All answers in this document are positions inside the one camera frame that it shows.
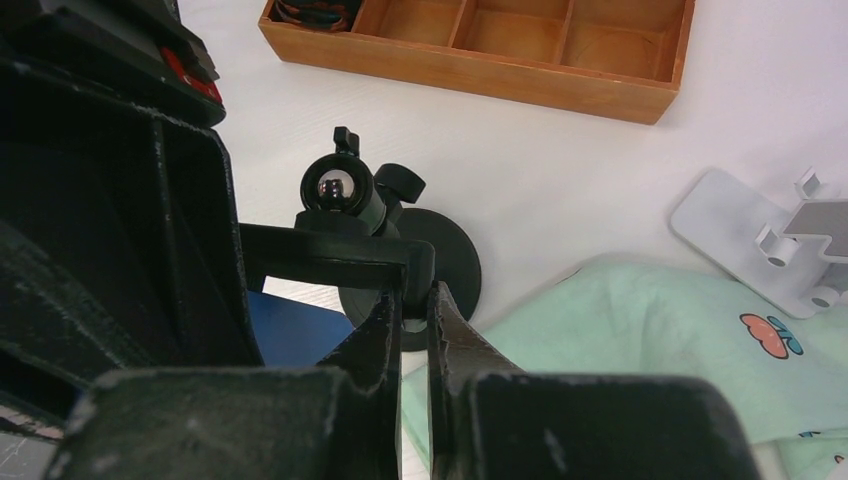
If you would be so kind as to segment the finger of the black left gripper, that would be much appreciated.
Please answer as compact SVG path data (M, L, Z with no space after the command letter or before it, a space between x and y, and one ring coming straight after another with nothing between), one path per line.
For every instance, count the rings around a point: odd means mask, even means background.
M1 393L73 398L115 369L252 367L223 109L1 63Z

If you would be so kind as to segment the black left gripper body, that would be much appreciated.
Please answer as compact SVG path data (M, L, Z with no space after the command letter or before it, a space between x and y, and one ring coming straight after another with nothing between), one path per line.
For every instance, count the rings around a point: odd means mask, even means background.
M219 74L175 1L4 1L16 51L204 127L226 115Z

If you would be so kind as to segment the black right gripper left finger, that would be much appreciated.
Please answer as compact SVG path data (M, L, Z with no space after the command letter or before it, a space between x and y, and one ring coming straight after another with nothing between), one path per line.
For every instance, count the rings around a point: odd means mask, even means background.
M401 300L315 366L114 370L73 408L48 479L398 479Z

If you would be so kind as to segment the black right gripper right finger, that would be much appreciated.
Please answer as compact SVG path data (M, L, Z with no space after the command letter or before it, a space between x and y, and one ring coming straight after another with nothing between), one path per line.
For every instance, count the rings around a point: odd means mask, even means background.
M537 374L460 314L427 304L430 472L435 479L755 479L729 403L690 377Z

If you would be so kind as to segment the blue smartphone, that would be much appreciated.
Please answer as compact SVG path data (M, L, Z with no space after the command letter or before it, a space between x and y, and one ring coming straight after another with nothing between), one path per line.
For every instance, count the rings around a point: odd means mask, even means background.
M254 337L265 366L317 364L354 330L343 314L258 292L248 292Z

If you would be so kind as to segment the black clamp phone stand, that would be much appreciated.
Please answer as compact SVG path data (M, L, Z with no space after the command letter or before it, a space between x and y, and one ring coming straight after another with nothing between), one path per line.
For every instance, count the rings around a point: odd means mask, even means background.
M386 290L400 294L402 348L427 345L425 307L430 288L444 283L464 320L482 292L482 266L468 233L442 213L418 208L426 183L409 168L386 163L371 170L359 136L333 132L334 150L303 174L303 209L291 228L239 226L247 286L268 277L337 288L344 314L365 322Z

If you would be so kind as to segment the white folding phone stand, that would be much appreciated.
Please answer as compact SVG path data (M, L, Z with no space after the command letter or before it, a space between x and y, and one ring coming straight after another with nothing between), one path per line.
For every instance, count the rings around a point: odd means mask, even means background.
M793 318L847 299L847 197L808 169L784 209L735 176L706 172L670 214L695 251Z

